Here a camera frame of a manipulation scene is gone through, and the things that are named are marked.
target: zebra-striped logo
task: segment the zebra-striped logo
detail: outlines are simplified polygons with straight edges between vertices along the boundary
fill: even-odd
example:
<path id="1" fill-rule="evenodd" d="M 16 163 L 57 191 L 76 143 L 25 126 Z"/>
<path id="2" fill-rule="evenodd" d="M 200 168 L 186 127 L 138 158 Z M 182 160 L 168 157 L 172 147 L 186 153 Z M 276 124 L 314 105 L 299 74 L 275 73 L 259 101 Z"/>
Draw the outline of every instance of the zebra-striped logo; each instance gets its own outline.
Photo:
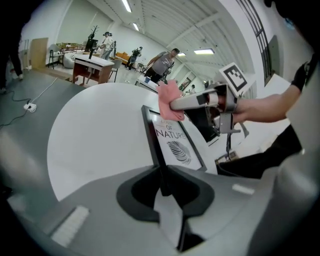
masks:
<path id="1" fill-rule="evenodd" d="M 189 165 L 191 162 L 191 155 L 189 149 L 178 141 L 167 142 L 171 152 L 175 158 L 185 165 Z"/>

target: power strip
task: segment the power strip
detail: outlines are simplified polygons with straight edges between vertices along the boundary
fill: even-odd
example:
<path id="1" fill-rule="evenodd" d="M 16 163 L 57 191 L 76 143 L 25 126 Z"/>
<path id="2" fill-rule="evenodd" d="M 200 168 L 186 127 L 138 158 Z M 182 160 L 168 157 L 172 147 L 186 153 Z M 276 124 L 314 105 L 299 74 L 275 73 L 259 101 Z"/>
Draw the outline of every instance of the power strip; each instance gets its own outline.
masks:
<path id="1" fill-rule="evenodd" d="M 23 106 L 23 108 L 24 108 L 25 110 L 28 110 L 28 111 L 30 111 L 31 113 L 33 113 L 33 112 L 36 111 L 37 105 L 36 105 L 36 104 L 32 104 L 32 103 L 28 103 L 28 104 L 25 104 L 25 105 Z"/>

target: gray floor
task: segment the gray floor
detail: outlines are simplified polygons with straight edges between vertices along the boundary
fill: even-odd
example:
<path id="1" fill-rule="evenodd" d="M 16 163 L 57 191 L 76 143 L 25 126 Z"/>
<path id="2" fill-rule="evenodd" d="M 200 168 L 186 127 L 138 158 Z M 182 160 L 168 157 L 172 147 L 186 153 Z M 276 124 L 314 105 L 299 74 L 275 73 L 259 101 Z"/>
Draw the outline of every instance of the gray floor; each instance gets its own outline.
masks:
<path id="1" fill-rule="evenodd" d="M 29 71 L 24 80 L 13 80 L 7 85 L 14 91 L 14 99 L 34 99 L 45 90 L 54 77 Z M 0 129 L 0 175 L 5 186 L 13 189 L 9 202 L 15 210 L 31 221 L 36 221 L 57 199 L 47 168 L 47 146 L 52 125 L 62 107 L 84 88 L 57 79 L 34 103 L 34 113 Z M 0 124 L 9 123 L 25 113 L 25 102 L 12 101 L 12 93 L 0 95 Z"/>

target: gray t-shirt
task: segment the gray t-shirt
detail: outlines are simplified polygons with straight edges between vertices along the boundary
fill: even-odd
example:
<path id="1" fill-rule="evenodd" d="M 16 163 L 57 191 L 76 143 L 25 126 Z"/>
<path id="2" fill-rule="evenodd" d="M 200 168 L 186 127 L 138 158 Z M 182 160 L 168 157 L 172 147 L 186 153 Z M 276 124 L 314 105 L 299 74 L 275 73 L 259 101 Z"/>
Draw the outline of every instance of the gray t-shirt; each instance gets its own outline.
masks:
<path id="1" fill-rule="evenodd" d="M 152 69 L 159 75 L 163 75 L 163 73 L 171 67 L 174 60 L 169 58 L 170 53 L 163 51 L 158 54 L 160 58 L 158 58 L 152 65 Z"/>

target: pink cloth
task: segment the pink cloth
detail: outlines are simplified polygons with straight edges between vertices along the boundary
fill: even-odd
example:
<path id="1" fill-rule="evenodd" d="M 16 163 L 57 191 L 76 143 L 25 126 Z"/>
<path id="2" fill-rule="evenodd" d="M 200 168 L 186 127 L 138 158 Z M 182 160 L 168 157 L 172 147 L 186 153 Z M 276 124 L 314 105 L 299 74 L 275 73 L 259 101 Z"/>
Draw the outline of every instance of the pink cloth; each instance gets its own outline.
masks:
<path id="1" fill-rule="evenodd" d="M 170 108 L 170 102 L 181 97 L 181 91 L 179 90 L 175 80 L 168 80 L 168 84 L 160 81 L 159 86 L 156 87 L 159 95 L 159 110 L 160 116 L 165 120 L 183 121 L 185 119 L 183 110 L 172 110 Z"/>

